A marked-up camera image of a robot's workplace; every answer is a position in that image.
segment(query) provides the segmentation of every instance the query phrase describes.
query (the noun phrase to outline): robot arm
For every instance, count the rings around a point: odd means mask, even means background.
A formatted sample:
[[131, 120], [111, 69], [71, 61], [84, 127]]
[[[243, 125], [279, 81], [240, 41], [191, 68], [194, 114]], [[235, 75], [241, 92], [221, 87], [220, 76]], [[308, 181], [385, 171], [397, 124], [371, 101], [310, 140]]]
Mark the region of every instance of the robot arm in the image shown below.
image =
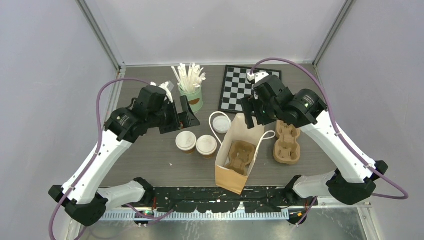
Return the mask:
[[293, 124], [311, 137], [337, 167], [336, 171], [323, 175], [295, 176], [286, 187], [288, 202], [312, 196], [333, 196], [344, 204], [353, 205], [371, 196], [378, 177], [369, 168], [384, 174], [387, 165], [365, 155], [338, 127], [349, 144], [369, 163], [364, 167], [337, 136], [327, 105], [315, 92], [303, 89], [293, 95], [278, 77], [265, 72], [256, 74], [253, 89], [254, 95], [241, 100], [249, 129], [254, 126], [252, 113], [258, 124], [266, 125], [276, 120]]
[[[148, 129], [157, 127], [161, 134], [166, 134], [200, 125], [186, 96], [180, 98], [183, 112], [177, 113], [172, 89], [169, 89], [171, 87], [169, 82], [143, 87], [130, 106], [113, 111], [104, 125], [102, 146], [95, 161], [62, 204], [71, 218], [88, 227], [96, 223], [107, 210], [128, 203], [149, 204], [152, 201], [153, 187], [140, 177], [120, 186], [99, 186], [120, 156]], [[67, 182], [51, 187], [48, 193], [56, 202], [87, 166], [96, 148]]]

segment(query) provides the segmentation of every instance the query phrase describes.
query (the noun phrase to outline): paper cup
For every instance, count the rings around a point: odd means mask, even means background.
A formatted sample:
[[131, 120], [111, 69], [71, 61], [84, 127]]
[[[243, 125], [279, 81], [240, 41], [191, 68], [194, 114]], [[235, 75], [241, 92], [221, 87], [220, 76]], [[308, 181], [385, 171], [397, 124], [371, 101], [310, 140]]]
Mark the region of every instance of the paper cup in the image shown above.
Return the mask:
[[231, 122], [226, 116], [217, 116], [212, 122], [213, 129], [219, 134], [226, 134], [231, 127]]
[[175, 138], [176, 146], [186, 154], [192, 154], [195, 151], [196, 135], [191, 131], [182, 131]]
[[205, 159], [212, 158], [217, 147], [217, 140], [211, 135], [203, 135], [199, 137], [196, 143], [197, 151], [203, 155]]

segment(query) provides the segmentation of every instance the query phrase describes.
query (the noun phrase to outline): brown paper bag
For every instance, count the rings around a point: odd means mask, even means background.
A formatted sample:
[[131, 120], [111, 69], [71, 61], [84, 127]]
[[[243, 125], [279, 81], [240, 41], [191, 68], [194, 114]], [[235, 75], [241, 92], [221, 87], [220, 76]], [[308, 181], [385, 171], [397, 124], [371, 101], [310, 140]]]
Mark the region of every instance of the brown paper bag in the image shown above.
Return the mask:
[[218, 154], [216, 155], [215, 161], [215, 183], [217, 186], [227, 189], [236, 194], [241, 194], [243, 188], [246, 185], [249, 175], [252, 172], [252, 169], [256, 162], [257, 151], [253, 158], [253, 161], [250, 163], [247, 175], [243, 176], [238, 174], [234, 170], [229, 170], [225, 168], [225, 164], [228, 161], [228, 154], [230, 152], [231, 145], [234, 141], [245, 141], [253, 144], [256, 149], [258, 149], [258, 144], [261, 138], [264, 135], [265, 127], [258, 125], [256, 118], [253, 118], [254, 128], [248, 129], [248, 126], [245, 123], [245, 116], [242, 113], [238, 113], [234, 120], [231, 123], [231, 127], [225, 135], [222, 146], [220, 147]]

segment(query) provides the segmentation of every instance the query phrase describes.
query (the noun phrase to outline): black and white checkered board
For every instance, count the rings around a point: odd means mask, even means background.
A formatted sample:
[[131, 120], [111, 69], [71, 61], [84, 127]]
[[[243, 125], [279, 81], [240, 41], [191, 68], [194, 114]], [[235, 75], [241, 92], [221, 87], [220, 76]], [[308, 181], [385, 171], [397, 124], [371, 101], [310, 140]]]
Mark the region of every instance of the black and white checkered board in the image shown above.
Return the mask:
[[[225, 74], [222, 82], [221, 99], [218, 110], [227, 113], [242, 113], [242, 105], [239, 99], [253, 94], [253, 84], [247, 79], [247, 73], [250, 68], [243, 66], [225, 66]], [[275, 75], [280, 80], [281, 71], [256, 68], [254, 73], [267, 72], [269, 75]]]

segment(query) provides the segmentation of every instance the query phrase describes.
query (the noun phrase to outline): white rope handle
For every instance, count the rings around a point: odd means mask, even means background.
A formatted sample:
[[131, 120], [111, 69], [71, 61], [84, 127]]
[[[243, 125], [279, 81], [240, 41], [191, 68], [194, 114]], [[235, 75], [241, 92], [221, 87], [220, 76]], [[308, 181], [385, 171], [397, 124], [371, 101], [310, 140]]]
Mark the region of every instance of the white rope handle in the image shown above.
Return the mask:
[[[269, 133], [273, 133], [272, 136], [269, 137], [265, 137], [265, 135], [269, 134]], [[256, 150], [254, 151], [254, 157], [253, 157], [253, 161], [256, 161], [256, 157], [258, 156], [259, 153], [259, 147], [261, 146], [261, 143], [263, 140], [268, 140], [268, 139], [273, 139], [276, 136], [276, 132], [275, 131], [267, 131], [265, 132], [262, 137], [260, 137], [259, 139], [259, 143], [257, 144]]]
[[211, 120], [212, 120], [212, 116], [213, 116], [213, 115], [215, 115], [215, 114], [222, 114], [222, 115], [226, 116], [226, 118], [227, 118], [227, 119], [228, 119], [228, 121], [229, 121], [229, 127], [230, 127], [230, 128], [231, 128], [231, 119], [228, 117], [228, 115], [227, 115], [227, 114], [223, 113], [222, 111], [216, 111], [216, 112], [212, 113], [212, 114], [209, 116], [209, 127], [210, 127], [210, 130], [212, 130], [213, 135], [215, 135], [215, 137], [216, 137], [216, 139], [218, 140], [219, 144], [221, 144], [221, 146], [222, 146], [222, 145], [223, 145], [223, 142], [222, 142], [222, 141], [218, 138], [217, 134], [215, 133], [214, 128], [212, 127], [212, 122], [211, 122]]

